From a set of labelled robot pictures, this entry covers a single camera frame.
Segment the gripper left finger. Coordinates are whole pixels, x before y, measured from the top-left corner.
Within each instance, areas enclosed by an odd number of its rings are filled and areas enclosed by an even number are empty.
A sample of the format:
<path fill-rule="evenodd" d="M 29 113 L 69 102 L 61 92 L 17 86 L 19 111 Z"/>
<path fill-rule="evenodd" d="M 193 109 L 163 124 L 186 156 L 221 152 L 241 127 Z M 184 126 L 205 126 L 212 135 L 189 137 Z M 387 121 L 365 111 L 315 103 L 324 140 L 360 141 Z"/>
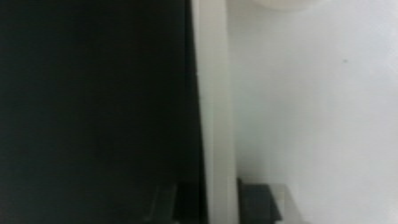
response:
<path fill-rule="evenodd" d="M 204 224 L 202 190 L 195 183 L 177 183 L 157 188 L 148 224 Z"/>

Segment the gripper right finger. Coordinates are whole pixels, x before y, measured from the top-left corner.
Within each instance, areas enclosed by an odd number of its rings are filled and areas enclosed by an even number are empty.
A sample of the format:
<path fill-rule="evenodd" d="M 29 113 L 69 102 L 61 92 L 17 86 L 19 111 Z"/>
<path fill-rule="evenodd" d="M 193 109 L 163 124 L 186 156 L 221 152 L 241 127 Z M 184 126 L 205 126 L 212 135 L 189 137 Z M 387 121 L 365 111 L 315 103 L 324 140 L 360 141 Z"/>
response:
<path fill-rule="evenodd" d="M 237 211 L 241 222 L 278 222 L 282 220 L 276 203 L 266 184 L 237 183 Z"/>

